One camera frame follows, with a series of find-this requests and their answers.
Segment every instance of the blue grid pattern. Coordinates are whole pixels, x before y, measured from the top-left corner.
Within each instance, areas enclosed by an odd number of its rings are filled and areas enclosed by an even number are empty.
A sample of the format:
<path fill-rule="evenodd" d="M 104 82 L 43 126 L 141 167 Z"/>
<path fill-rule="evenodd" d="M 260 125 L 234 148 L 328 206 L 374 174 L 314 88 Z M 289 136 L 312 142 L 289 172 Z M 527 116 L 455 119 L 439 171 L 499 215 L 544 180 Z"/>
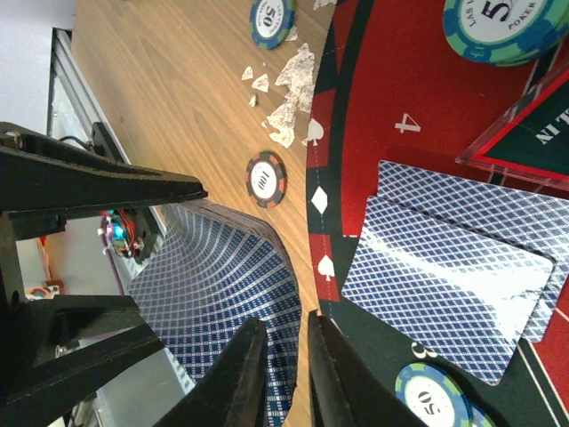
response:
<path fill-rule="evenodd" d="M 539 342 L 569 274 L 569 201 L 380 162 L 381 197 L 555 262 L 523 337 Z"/>
<path fill-rule="evenodd" d="M 341 292 L 495 385 L 552 268 L 547 258 L 369 197 Z"/>
<path fill-rule="evenodd" d="M 141 316 L 198 383 L 249 317 L 267 322 L 268 424 L 281 425 L 296 384 L 301 302 L 273 246 L 197 215 L 164 209 L 164 245 L 133 281 Z"/>

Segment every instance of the wood surface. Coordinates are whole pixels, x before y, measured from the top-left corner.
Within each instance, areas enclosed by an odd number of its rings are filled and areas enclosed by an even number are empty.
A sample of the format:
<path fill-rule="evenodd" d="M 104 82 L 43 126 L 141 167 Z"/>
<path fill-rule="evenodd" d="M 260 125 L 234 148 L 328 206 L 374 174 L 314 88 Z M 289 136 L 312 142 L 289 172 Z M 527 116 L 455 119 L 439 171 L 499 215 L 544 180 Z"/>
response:
<path fill-rule="evenodd" d="M 334 6 L 314 10 L 297 0 L 299 39 L 274 51 L 259 49 L 249 32 L 251 0 L 78 0 L 73 54 L 110 125 L 135 165 L 198 177 L 209 200 L 268 222 L 293 261 L 303 308 L 297 388 L 287 425 L 310 425 L 307 314 L 318 308 L 310 261 L 305 202 L 309 115 L 297 113 L 289 149 L 273 142 L 260 123 L 284 100 L 275 80 L 308 43 L 318 62 Z M 241 81 L 245 67 L 268 73 L 269 93 Z M 270 149 L 288 174 L 284 201 L 262 209 L 248 197 L 245 167 Z"/>

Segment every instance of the wire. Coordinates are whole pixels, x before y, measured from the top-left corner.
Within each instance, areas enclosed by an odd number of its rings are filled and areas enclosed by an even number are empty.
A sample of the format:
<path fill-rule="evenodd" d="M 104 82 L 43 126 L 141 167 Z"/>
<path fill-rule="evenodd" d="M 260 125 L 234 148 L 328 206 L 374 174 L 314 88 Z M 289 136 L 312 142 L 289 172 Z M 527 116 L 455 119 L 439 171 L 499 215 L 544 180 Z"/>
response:
<path fill-rule="evenodd" d="M 81 146 L 82 149 L 86 149 L 87 151 L 92 151 L 92 147 L 90 147 L 89 145 L 87 145 L 86 143 L 84 143 L 83 141 L 81 141 L 79 138 L 77 138 L 76 136 L 73 135 L 67 135 L 67 136 L 63 136 L 60 138 L 61 142 L 67 141 L 67 140 L 72 140 L 75 143 L 79 144 Z"/>

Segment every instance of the purple cable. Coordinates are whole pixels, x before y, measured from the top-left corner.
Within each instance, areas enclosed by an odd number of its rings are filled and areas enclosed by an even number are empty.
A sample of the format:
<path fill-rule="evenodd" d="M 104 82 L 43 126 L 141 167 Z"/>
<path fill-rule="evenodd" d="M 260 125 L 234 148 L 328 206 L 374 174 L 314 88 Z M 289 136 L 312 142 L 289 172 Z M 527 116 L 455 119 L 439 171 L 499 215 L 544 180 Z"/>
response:
<path fill-rule="evenodd" d="M 105 217 L 103 216 L 102 219 L 100 220 L 100 227 L 102 229 L 105 229 L 105 225 L 106 225 Z M 107 237 L 105 236 L 104 233 L 100 236 L 100 238 L 102 239 L 103 246 L 108 247 Z M 118 285 L 118 292 L 121 295 L 124 295 L 123 281 L 121 280 L 121 277 L 118 275 L 118 270 L 116 269 L 115 260 L 113 260 L 113 255 L 110 251 L 106 251 L 106 253 L 108 261 L 110 262 L 110 267 L 113 270 L 113 273 L 115 274 L 116 284 Z"/>

